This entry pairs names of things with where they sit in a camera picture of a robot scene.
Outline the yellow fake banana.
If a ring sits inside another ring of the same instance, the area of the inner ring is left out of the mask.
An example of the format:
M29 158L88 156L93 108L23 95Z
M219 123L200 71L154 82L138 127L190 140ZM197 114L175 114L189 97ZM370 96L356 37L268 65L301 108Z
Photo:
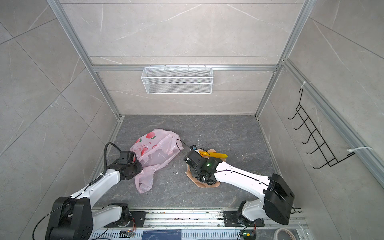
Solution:
M228 157L228 155L226 154L221 154L221 153L216 153L216 152L206 152L206 151L202 151L202 150L199 150L199 154L201 156L206 156L206 157L213 157L213 158L217 158L217 159L226 159Z

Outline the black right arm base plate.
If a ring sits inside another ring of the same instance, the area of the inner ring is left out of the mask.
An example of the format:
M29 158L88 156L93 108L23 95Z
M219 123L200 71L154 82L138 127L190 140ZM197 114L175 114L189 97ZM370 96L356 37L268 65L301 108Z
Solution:
M254 222L247 220L237 211L223 211L223 218L226 227L240 227L240 226L256 226L264 227L265 222L263 219L256 219Z

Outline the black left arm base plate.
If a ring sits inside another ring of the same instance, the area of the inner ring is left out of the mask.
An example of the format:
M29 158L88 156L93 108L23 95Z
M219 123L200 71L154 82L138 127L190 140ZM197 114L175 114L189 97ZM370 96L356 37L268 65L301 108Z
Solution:
M118 223L121 228L142 228L144 226L146 212L123 213L122 220Z

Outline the pink plastic bag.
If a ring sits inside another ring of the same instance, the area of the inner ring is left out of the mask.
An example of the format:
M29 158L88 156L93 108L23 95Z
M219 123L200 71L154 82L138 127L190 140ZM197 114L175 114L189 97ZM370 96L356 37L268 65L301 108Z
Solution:
M130 151L137 155L143 170L134 177L135 185L140 194L152 189L154 173L166 167L183 149L177 143L180 136L174 132L154 129L137 139Z

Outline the pink scalloped plate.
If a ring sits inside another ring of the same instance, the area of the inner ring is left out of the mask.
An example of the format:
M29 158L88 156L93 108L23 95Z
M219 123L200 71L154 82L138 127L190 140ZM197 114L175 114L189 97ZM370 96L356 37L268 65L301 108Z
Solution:
M221 183L215 178L216 167L219 163L225 162L228 156L217 153L211 149L205 151L202 149L191 150L184 161L188 165L187 176L199 188L216 188Z

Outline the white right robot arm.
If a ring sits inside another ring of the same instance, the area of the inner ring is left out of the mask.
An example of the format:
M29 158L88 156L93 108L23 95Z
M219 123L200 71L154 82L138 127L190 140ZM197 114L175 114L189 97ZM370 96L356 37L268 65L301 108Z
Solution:
M196 146L191 146L184 161L192 176L202 184L227 183L256 196L254 201L243 201L234 216L228 217L233 223L248 226L269 218L280 225L289 224L296 210L295 195L280 175L268 177L246 172L215 158L213 152L203 155Z

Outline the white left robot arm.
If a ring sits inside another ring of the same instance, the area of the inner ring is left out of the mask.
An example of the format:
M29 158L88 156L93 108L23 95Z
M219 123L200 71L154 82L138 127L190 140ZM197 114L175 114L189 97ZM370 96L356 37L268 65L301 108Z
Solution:
M134 178L142 170L134 152L122 151L119 158L107 166L96 182L54 202L45 238L87 240L93 232L109 224L119 227L129 225L132 215L128 204L112 203L97 211L93 210L93 206L111 187L122 180Z

